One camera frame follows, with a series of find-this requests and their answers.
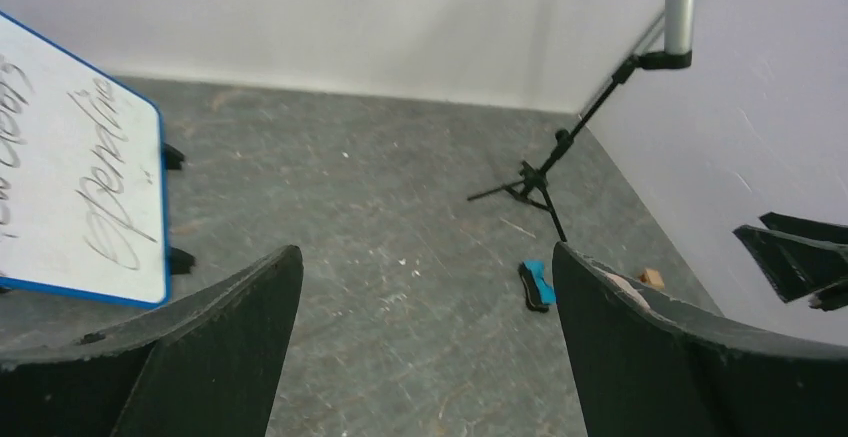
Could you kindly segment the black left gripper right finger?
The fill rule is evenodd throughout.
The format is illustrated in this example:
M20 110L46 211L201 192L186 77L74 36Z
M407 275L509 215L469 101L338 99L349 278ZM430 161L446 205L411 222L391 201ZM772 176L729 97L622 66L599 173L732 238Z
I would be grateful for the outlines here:
M843 436L847 350L736 322L554 247L591 436Z

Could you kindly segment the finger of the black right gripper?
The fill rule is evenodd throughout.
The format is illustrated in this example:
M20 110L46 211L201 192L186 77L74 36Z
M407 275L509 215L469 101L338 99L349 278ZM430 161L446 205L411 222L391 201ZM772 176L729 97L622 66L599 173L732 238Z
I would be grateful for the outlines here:
M847 246L743 225L733 231L781 299L835 311L847 306Z
M769 230L812 240L847 244L847 226L769 212L759 217Z

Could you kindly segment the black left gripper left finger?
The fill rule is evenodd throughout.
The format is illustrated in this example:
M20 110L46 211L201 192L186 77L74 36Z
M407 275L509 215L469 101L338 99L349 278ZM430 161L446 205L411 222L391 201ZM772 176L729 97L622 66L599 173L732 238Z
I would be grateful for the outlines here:
M53 347L1 355L5 436L261 436L296 319L301 250Z

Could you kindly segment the blue whiteboard eraser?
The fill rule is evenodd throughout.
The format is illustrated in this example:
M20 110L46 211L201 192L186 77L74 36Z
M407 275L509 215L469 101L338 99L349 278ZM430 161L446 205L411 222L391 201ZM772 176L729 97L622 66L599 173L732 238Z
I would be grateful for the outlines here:
M545 279L545 265L538 260L524 260L517 268L524 288L525 306L537 313L547 313L556 303L553 287Z

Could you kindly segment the blue framed whiteboard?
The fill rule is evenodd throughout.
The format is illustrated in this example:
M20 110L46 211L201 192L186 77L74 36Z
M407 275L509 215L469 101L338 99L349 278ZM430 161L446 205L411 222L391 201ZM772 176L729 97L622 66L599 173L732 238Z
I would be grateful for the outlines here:
M149 99L1 18L1 284L141 308L192 256L169 236L182 155Z

